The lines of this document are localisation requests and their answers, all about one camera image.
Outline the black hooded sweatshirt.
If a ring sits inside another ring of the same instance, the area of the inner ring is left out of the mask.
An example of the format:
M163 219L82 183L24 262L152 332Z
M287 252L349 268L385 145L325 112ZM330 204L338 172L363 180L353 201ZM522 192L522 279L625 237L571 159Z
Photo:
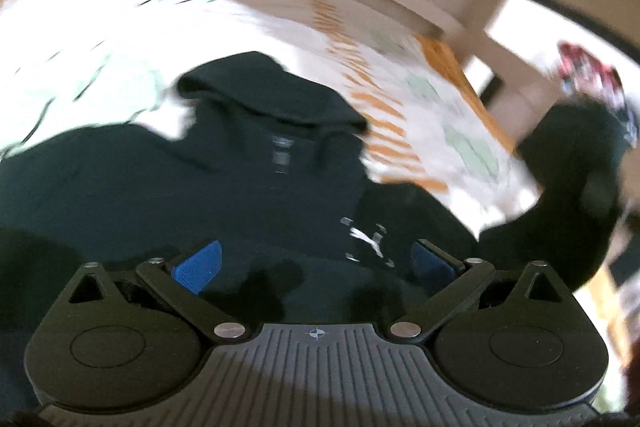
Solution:
M248 326L387 325L434 295L412 272L426 239L500 270L550 263L570 289L599 269L618 218L625 131L585 96L556 104L518 144L541 185L532 208L473 234L411 182L376 183L367 121L335 91L250 52L195 67L185 135L83 127L1 163L1 412L37 403L26 345L79 265L126 271L218 241L206 296Z

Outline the red clothing pile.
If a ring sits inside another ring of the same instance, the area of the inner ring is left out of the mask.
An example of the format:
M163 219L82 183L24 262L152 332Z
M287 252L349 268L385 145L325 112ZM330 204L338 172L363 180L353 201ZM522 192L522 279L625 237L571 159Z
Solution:
M637 113L627 101L622 80L613 66L603 64L578 44L560 41L560 62L556 69L567 95L581 95L604 105L622 124L631 147L639 140Z

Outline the white leaf-patterned bed sheet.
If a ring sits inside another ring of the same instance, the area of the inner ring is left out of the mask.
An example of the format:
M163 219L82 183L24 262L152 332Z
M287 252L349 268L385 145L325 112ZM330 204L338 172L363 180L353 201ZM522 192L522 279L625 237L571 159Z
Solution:
M1 153L102 124L179 139L194 115L178 77L258 51L337 91L367 119L362 161L373 180L422 185L473 233L532 207L538 187L510 143L418 40L371 36L371 44L352 40L342 11L314 0L6 0Z

